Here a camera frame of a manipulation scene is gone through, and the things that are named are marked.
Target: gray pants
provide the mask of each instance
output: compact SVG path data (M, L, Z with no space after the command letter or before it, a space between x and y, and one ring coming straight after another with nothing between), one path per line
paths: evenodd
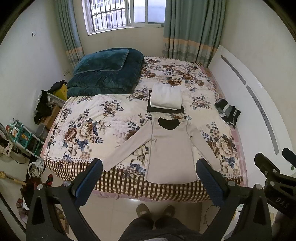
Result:
M140 241L163 237L168 241L199 240L201 234L188 229L178 219L164 216L155 222L149 216L134 219L121 235L119 241Z

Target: electrical outlet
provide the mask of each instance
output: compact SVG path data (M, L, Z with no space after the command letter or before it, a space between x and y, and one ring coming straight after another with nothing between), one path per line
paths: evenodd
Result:
M68 70L68 69L66 69L65 71L64 71L64 76L66 76L67 74L69 74L70 73L70 71Z

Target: black folded cloth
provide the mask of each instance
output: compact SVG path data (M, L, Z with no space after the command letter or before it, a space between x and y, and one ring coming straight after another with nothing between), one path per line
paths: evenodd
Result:
M170 109L163 109L163 108L156 108L156 107L151 107L150 105L150 95L151 95L152 90L149 90L149 100L148 100L148 106L147 106L147 111L148 112L160 112L160 113L169 113L169 114L179 114L184 112L183 106L181 106L181 109L178 110L170 110Z
M215 102L215 107L217 108L221 118L229 125L232 125L235 128L237 118L240 114L240 110L235 108L235 106L231 106L228 102L220 98Z

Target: dark green comforter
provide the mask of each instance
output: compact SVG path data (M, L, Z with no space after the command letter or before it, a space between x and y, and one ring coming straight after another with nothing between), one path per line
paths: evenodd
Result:
M141 75L143 54L132 48L112 48L100 52L122 49L127 49L129 53L120 70L86 71L75 74L67 84L67 96L131 93Z

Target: green curtain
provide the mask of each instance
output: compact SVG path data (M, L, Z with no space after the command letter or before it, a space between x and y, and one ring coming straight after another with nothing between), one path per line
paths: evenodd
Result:
M225 0L167 0L163 57L207 67L221 37Z
M66 54L73 68L84 56L73 8L73 0L55 0L55 9Z

